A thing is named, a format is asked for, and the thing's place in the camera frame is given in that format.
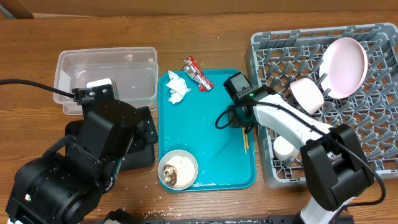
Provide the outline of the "wooden chopstick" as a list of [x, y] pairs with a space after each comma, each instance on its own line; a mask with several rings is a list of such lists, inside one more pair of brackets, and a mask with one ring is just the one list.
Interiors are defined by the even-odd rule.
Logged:
[[243, 143], [244, 143], [244, 152], [247, 154], [248, 150], [245, 150], [245, 142], [244, 142], [244, 134], [245, 134], [246, 128], [242, 128], [242, 133], [243, 133]]
[[249, 149], [248, 135], [244, 134], [245, 150]]

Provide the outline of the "white paper cup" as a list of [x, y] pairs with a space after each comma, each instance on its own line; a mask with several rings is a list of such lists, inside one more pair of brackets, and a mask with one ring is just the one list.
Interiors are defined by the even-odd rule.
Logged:
[[289, 143], [282, 136], [278, 136], [274, 140], [273, 151], [276, 158], [280, 161], [286, 161], [287, 159], [295, 159], [299, 154], [299, 150], [296, 149], [291, 143]]

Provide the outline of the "small pink bowl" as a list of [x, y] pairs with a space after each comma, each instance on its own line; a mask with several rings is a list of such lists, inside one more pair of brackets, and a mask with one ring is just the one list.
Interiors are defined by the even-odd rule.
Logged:
[[309, 114], [314, 114], [324, 104], [321, 91], [309, 78], [292, 82], [290, 89], [298, 104]]

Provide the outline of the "large pink plate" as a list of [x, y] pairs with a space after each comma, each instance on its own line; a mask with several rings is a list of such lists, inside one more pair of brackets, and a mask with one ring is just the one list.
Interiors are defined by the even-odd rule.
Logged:
[[351, 96], [363, 84], [368, 72], [368, 56], [364, 47], [349, 37], [342, 37], [326, 49], [319, 74], [326, 74], [321, 82], [329, 97], [342, 99]]

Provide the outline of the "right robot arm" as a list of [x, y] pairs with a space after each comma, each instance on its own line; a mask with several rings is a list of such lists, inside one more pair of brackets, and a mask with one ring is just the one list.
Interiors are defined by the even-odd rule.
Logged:
[[356, 132], [347, 124], [321, 123], [290, 106], [268, 86], [255, 88], [240, 72], [224, 83], [233, 101], [225, 111], [228, 126], [272, 129], [300, 151], [305, 181], [312, 197], [298, 223], [333, 223], [374, 183]]

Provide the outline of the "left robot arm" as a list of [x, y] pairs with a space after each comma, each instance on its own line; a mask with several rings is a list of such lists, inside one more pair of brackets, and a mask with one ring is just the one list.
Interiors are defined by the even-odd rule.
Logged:
[[112, 85], [74, 88], [70, 97], [83, 119], [16, 172], [6, 207], [12, 223], [80, 223], [119, 172], [154, 163], [158, 137], [149, 107], [119, 100]]

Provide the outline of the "grey dishwasher rack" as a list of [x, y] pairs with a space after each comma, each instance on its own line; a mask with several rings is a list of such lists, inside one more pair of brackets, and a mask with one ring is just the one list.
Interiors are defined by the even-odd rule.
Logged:
[[370, 166], [383, 179], [397, 177], [397, 27], [391, 23], [258, 32], [246, 52], [250, 82], [269, 86], [290, 105], [290, 85], [301, 78], [320, 84], [322, 57], [342, 37], [357, 40], [368, 57], [363, 85], [345, 99], [323, 91], [325, 102], [314, 118], [356, 131]]

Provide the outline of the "crumpled white napkin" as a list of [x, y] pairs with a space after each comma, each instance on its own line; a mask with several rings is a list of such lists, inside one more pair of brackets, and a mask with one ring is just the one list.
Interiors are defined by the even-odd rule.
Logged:
[[173, 105], [183, 100], [185, 95], [191, 91], [187, 86], [186, 81], [179, 77], [175, 72], [168, 71], [170, 81], [166, 84], [170, 88], [169, 102]]

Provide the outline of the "red silver snack wrapper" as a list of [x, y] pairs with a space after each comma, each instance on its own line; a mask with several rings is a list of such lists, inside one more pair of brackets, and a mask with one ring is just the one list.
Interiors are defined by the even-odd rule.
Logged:
[[192, 56], [184, 58], [183, 61], [185, 62], [183, 70], [192, 80], [198, 83], [200, 91], [210, 91], [214, 87], [214, 84], [203, 74], [201, 68]]

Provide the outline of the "teal serving tray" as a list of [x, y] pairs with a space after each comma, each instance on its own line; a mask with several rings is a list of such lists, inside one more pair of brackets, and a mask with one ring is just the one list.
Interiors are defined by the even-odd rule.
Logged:
[[233, 102], [223, 83], [237, 72], [234, 68], [204, 70], [214, 87], [201, 92], [195, 81], [184, 71], [178, 71], [177, 75], [191, 90], [176, 104], [169, 102], [168, 74], [159, 80], [159, 157], [173, 150], [184, 150], [194, 156], [198, 175], [187, 189], [189, 192], [245, 189], [256, 180], [253, 135], [248, 135], [246, 149], [242, 129], [215, 127], [228, 122], [221, 113]]

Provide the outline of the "metal bowl with food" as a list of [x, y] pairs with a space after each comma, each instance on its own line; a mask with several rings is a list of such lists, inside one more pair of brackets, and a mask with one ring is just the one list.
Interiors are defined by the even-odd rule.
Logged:
[[198, 176], [197, 160], [187, 151], [170, 151], [159, 161], [158, 176], [169, 190], [187, 190]]

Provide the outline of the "black tray bin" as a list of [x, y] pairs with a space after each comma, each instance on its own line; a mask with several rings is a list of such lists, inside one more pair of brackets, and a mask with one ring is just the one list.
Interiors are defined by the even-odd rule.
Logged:
[[[65, 135], [77, 136], [78, 132], [83, 124], [83, 120], [71, 121], [65, 127]], [[120, 172], [141, 169], [145, 167], [152, 166], [155, 161], [154, 145], [148, 144], [143, 147], [143, 150], [137, 151], [133, 147], [138, 147], [139, 145], [131, 145], [124, 160], [121, 163], [119, 169]]]

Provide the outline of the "clear plastic bin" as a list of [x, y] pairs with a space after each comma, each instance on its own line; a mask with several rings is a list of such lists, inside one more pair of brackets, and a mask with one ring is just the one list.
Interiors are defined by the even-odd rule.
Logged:
[[159, 66], [153, 47], [116, 47], [63, 51], [53, 87], [65, 92], [105, 78], [116, 82], [119, 99], [136, 108], [158, 105]]

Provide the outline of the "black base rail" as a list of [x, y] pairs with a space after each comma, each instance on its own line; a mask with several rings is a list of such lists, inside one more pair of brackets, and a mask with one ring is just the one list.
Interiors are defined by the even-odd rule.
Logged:
[[128, 212], [117, 209], [107, 214], [99, 223], [121, 224], [294, 224], [302, 223], [297, 215], [270, 215], [267, 218], [207, 218], [164, 220], [160, 217], [137, 218]]

